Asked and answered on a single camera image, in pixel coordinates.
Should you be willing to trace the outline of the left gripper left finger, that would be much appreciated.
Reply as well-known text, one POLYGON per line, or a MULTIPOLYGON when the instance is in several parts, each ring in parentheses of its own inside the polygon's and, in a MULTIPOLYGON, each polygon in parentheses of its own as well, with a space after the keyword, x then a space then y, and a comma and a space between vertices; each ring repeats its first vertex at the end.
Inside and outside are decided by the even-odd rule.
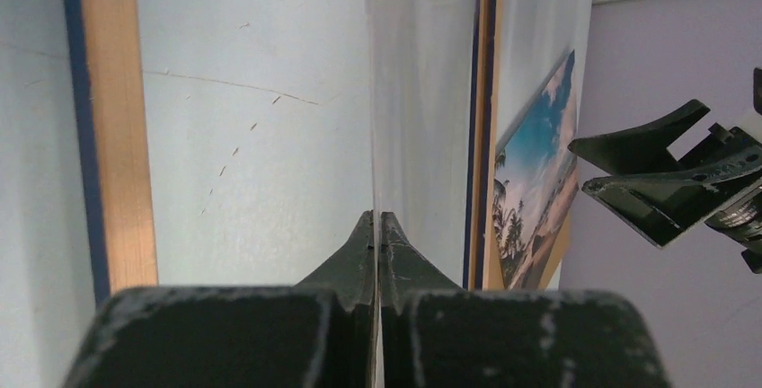
POLYGON ((66 387, 369 387, 373 215, 290 287, 132 287, 96 314, 66 387))

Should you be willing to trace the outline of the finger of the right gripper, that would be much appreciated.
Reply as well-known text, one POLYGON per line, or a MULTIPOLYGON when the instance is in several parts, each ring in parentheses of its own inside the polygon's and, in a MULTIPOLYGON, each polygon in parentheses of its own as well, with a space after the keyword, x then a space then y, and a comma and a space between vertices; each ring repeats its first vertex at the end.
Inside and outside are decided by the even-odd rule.
POLYGON ((575 138, 568 149, 609 175, 676 172, 682 166, 669 146, 709 112, 705 104, 693 99, 641 126, 575 138))
POLYGON ((675 211, 678 197, 690 192, 690 174, 689 169, 602 177, 585 182, 582 189, 661 249, 696 226, 679 221, 675 211))

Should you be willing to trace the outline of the wooden picture frame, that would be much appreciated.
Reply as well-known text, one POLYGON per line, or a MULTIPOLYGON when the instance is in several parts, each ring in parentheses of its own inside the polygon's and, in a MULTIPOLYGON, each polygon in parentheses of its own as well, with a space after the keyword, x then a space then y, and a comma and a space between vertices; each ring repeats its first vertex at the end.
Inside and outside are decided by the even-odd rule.
POLYGON ((96 294, 294 284, 373 207, 366 0, 78 0, 96 294))

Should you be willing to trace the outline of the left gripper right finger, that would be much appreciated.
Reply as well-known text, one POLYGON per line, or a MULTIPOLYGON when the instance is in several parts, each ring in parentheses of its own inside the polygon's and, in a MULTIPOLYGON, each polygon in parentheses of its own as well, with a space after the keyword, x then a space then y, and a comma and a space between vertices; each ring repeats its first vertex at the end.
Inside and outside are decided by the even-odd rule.
POLYGON ((637 309, 601 290, 468 291, 380 217, 388 387, 667 387, 637 309))

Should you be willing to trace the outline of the clear acrylic sheet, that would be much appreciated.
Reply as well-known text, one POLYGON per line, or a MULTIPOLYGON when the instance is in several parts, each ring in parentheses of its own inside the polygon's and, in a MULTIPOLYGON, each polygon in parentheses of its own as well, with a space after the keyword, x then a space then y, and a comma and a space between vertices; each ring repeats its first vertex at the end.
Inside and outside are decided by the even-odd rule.
POLYGON ((366 0, 374 241, 385 387, 404 386, 397 321, 413 288, 460 287, 481 0, 366 0))

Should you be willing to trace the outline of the beach photo print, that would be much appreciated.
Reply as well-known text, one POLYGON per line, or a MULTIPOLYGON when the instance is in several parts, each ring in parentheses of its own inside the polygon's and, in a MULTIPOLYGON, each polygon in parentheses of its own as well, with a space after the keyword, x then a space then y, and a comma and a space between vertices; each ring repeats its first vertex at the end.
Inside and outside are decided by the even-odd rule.
POLYGON ((576 55, 570 51, 529 104, 495 160, 492 226, 507 289, 541 289, 577 192, 576 55))

